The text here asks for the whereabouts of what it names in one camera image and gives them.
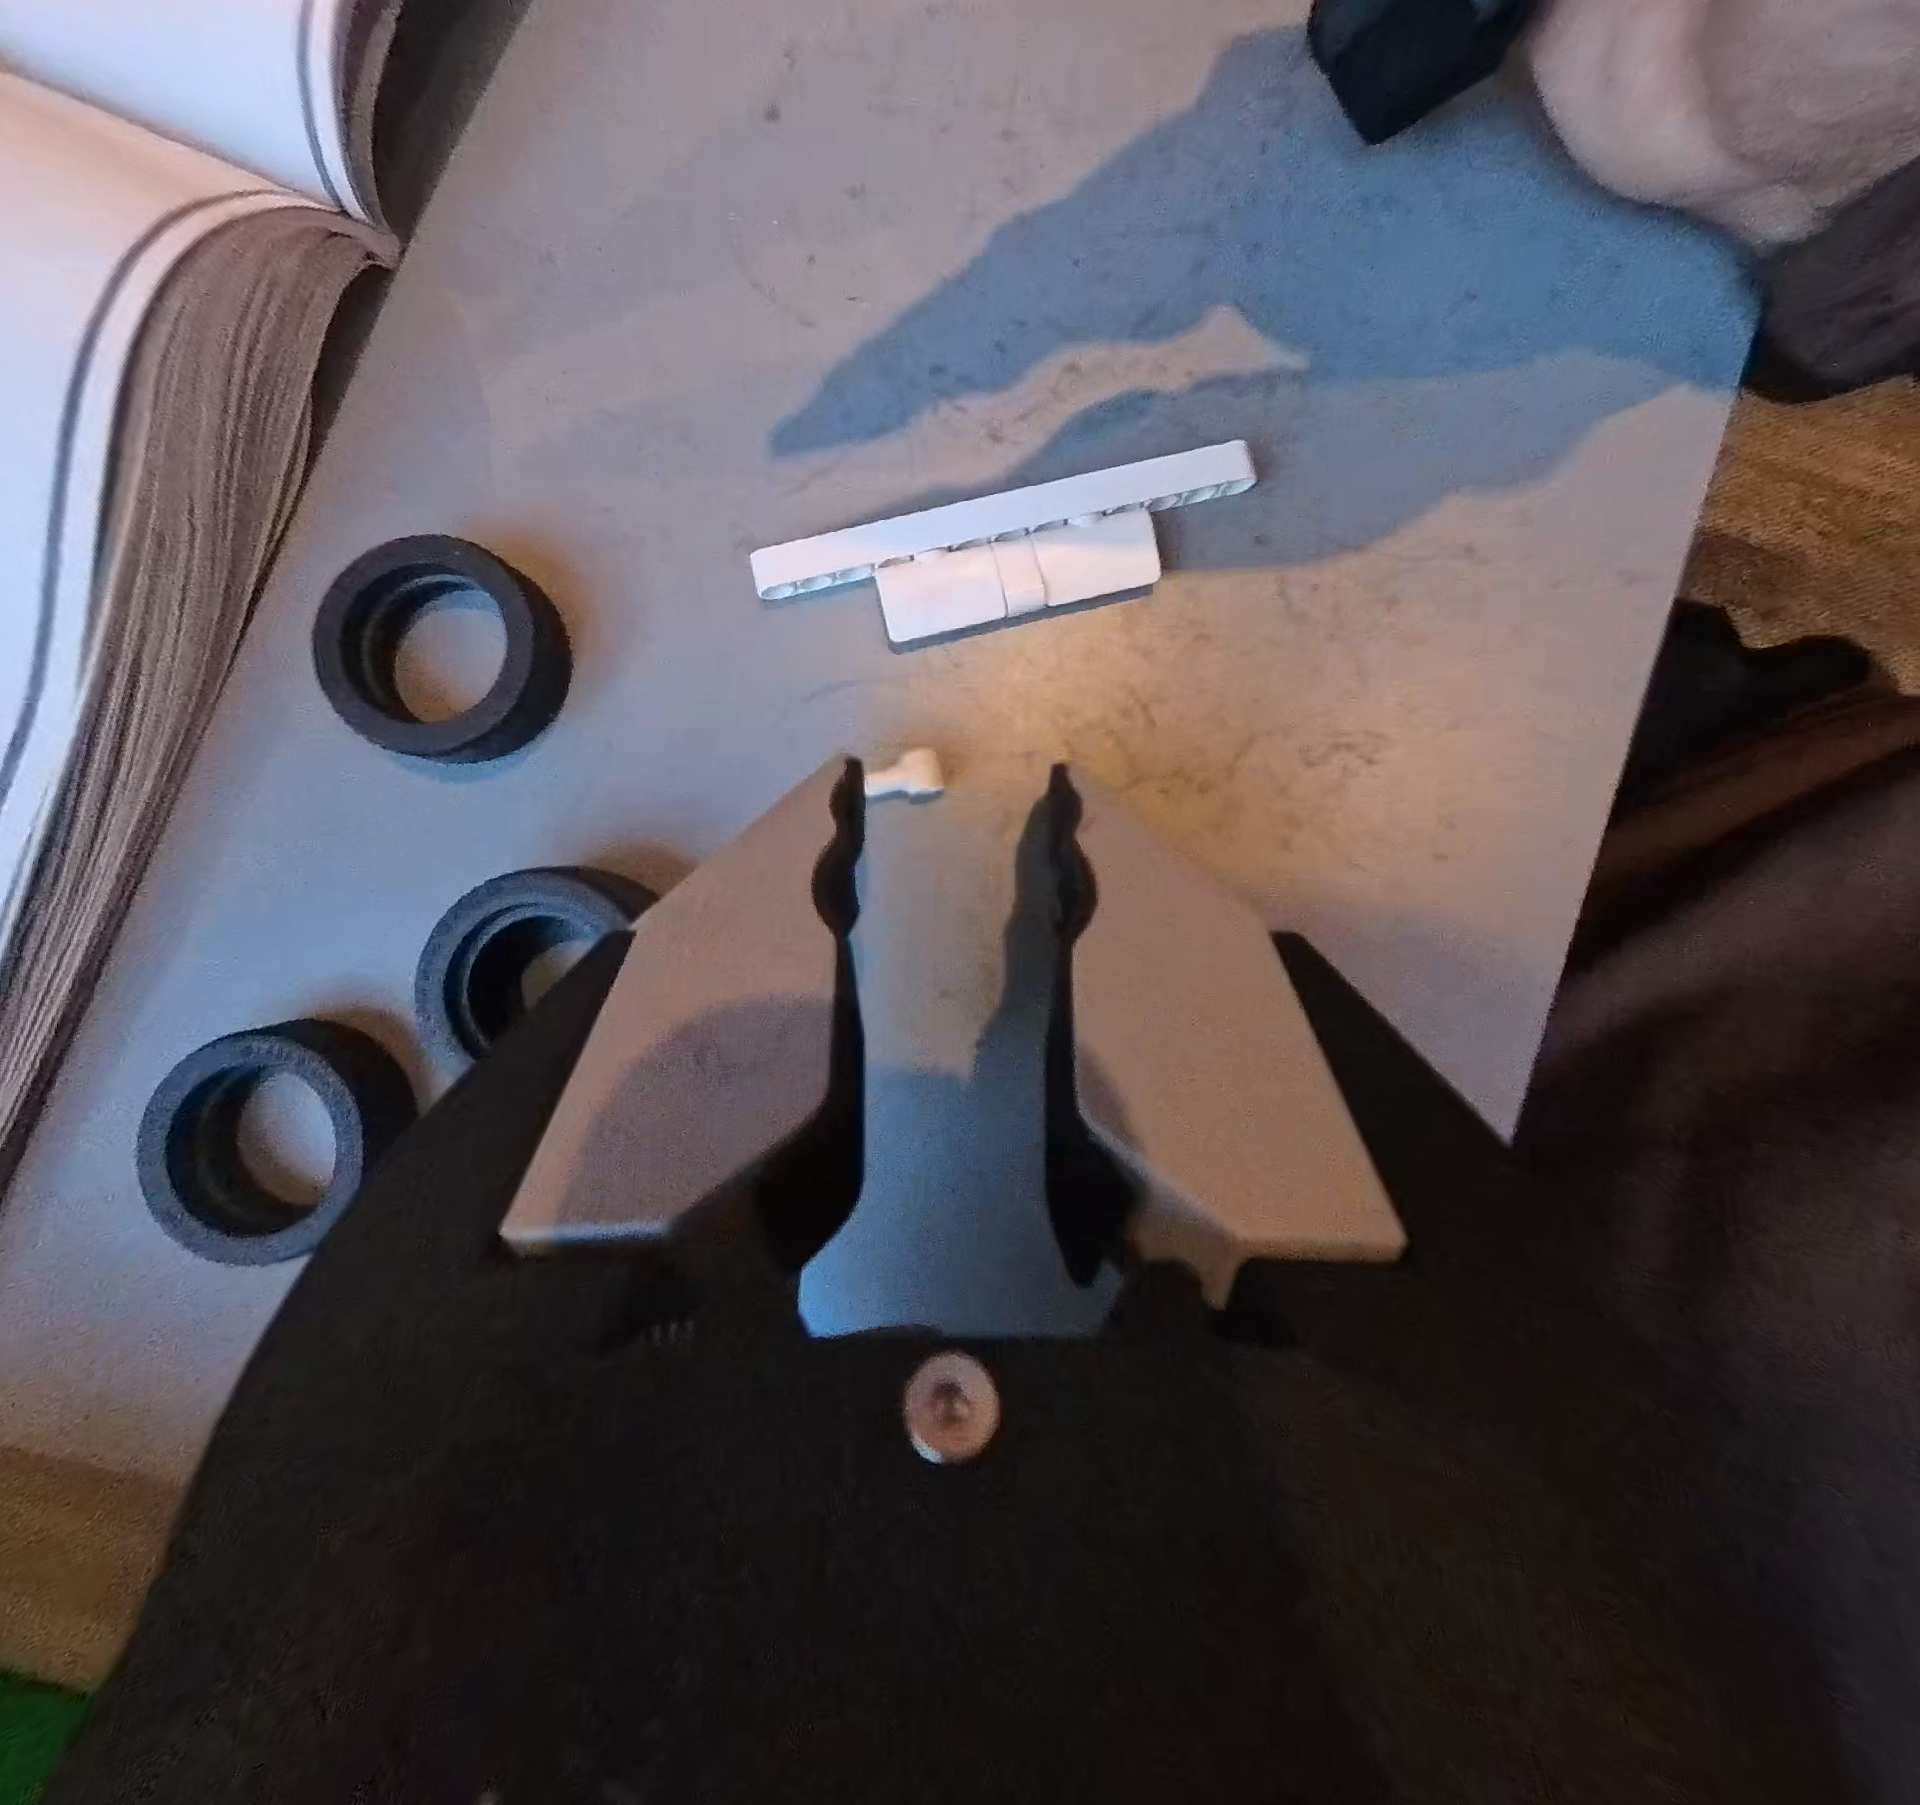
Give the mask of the person's brown shirt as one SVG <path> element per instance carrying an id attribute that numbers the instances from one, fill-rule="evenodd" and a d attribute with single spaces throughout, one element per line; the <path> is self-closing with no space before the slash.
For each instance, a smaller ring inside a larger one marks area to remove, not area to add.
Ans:
<path id="1" fill-rule="evenodd" d="M 1915 1800 L 1919 712 L 1842 692 L 1609 826 L 1519 1150 L 1658 1353 L 1846 1800 Z"/>

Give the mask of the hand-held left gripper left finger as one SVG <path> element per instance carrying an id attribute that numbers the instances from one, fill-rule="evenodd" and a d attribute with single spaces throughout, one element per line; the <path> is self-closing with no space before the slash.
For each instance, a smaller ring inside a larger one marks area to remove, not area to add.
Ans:
<path id="1" fill-rule="evenodd" d="M 861 766 L 834 754 L 639 919 L 501 1220 L 507 1245 L 669 1245 L 752 1194 L 797 1270 L 845 1225 L 864 822 Z"/>

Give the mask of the narrow black rubber tyre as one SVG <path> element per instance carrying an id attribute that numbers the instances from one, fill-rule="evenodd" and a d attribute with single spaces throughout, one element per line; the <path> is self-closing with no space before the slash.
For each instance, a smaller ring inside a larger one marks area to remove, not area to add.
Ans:
<path id="1" fill-rule="evenodd" d="M 242 1157 L 245 1106 L 272 1077 L 308 1088 L 330 1129 L 334 1175 L 306 1208 L 272 1194 Z M 414 1081 L 373 1036 L 318 1019 L 242 1030 L 158 1081 L 135 1135 L 135 1180 L 160 1232 L 194 1259 L 286 1264 L 327 1240 L 416 1118 Z"/>

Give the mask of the open white instruction booklet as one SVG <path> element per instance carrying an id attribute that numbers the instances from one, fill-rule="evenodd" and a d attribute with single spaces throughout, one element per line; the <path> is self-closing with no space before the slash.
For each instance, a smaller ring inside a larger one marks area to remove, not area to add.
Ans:
<path id="1" fill-rule="evenodd" d="M 531 0 L 3 0 L 10 1181 Z"/>

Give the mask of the white toy beam brick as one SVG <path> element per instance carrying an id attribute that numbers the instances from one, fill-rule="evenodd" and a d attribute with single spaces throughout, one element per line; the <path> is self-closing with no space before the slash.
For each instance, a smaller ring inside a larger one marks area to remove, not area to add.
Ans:
<path id="1" fill-rule="evenodd" d="M 967 635 L 1147 592 L 1162 577 L 1152 511 L 1064 522 L 1023 536 L 928 552 L 876 570 L 893 645 Z"/>

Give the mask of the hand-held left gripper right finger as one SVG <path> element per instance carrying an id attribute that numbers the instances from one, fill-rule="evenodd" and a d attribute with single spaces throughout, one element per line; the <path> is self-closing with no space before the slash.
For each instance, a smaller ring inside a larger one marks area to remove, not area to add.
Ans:
<path id="1" fill-rule="evenodd" d="M 1066 1279 L 1384 1268 L 1407 1225 L 1259 910 L 1054 762 L 1017 853 L 1041 1184 Z"/>

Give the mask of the long white toy beam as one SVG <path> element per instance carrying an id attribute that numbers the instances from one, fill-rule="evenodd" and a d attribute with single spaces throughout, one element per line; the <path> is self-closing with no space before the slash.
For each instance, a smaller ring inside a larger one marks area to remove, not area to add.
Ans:
<path id="1" fill-rule="evenodd" d="M 931 554 L 999 544 L 1125 511 L 1179 511 L 1217 498 L 1245 496 L 1257 482 L 1252 450 L 1242 442 L 1031 482 L 760 547 L 752 554 L 755 594 L 782 602 L 834 591 Z"/>

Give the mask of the green plastic bin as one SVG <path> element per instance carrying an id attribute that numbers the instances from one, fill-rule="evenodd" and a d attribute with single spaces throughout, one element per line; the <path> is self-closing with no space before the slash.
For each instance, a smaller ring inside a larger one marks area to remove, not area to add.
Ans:
<path id="1" fill-rule="evenodd" d="M 88 1712 L 88 1695 L 3 1673 L 3 1803 L 36 1803 Z"/>

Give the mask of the grey desk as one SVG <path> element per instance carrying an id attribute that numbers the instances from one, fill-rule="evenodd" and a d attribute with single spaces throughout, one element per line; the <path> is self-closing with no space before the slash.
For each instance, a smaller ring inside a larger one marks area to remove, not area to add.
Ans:
<path id="1" fill-rule="evenodd" d="M 190 1050 L 327 1016 L 432 1097 L 412 976 L 528 863 L 656 891 L 831 754 L 882 811 L 861 976 L 877 1214 L 807 1320 L 1069 1327 L 1013 1165 L 909 1115 L 1038 1097 L 1013 850 L 1054 762 L 1320 946 L 1510 1129 L 1748 355 L 1714 233 L 1606 196 L 1510 70 L 1362 145 L 1310 0 L 533 0 L 360 353 L 299 519 L 4 1203 L 4 1664 L 88 1687 L 297 1264 L 135 1184 Z M 760 547 L 1242 442 L 1147 592 L 893 645 Z M 494 549 L 572 686 L 435 766 L 318 689 L 336 577 Z"/>

